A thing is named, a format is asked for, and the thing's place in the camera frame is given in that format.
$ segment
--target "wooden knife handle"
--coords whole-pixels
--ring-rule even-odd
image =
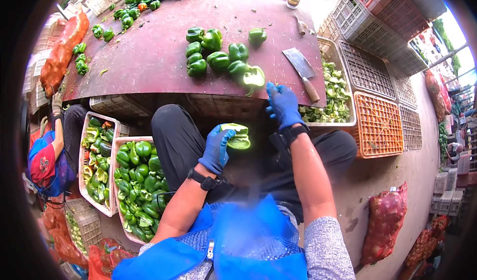
[[[317,102],[319,100],[319,95],[316,92],[315,87],[312,85],[312,83],[306,77],[302,77],[301,81],[305,85],[305,90],[308,93],[308,96],[310,96],[310,99],[313,101],[313,103]]]

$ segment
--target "orange plastic crate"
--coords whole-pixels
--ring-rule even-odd
[[[401,114],[397,104],[355,92],[357,126],[350,133],[358,145],[358,158],[377,158],[402,154]]]

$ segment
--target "sky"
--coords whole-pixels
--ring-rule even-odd
[[[444,30],[449,38],[450,42],[454,48],[459,48],[466,43],[466,38],[462,33],[462,30],[459,27],[456,19],[450,12],[449,8],[447,8],[447,12],[441,15],[439,18],[442,19],[444,23]],[[466,47],[457,53],[459,57],[460,65],[462,66],[459,69],[459,75],[469,71],[470,69],[474,68],[474,59],[472,58],[472,54],[470,52],[469,47]],[[459,78],[459,83],[462,86],[466,86],[469,84],[474,84],[477,80],[476,71],[473,70],[472,72],[462,76]]]

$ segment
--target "forearm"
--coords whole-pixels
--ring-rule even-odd
[[[299,134],[290,150],[305,227],[319,217],[336,217],[330,180],[310,137],[306,133]]]
[[[63,142],[63,124],[61,123],[61,119],[58,117],[55,122],[55,140],[51,143],[53,146],[53,150],[55,151],[55,160],[58,159],[60,156],[64,142]]]
[[[195,170],[203,176],[216,177],[200,163]],[[206,195],[207,191],[200,188],[200,183],[186,179],[167,204],[151,243],[187,233],[202,209]]]

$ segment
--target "hand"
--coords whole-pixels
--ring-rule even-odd
[[[269,94],[270,106],[266,108],[266,111],[270,114],[270,118],[278,120],[279,131],[296,123],[304,123],[298,112],[298,99],[288,87],[275,86],[269,81],[267,83],[267,94]]]
[[[207,135],[206,150],[202,158],[199,158],[199,163],[216,175],[221,174],[229,160],[227,141],[235,134],[235,130],[220,131],[220,125],[212,129]]]
[[[51,111],[53,113],[53,116],[60,115],[62,104],[63,104],[62,93],[58,91],[56,92],[55,95],[53,95],[53,98],[51,100]]]

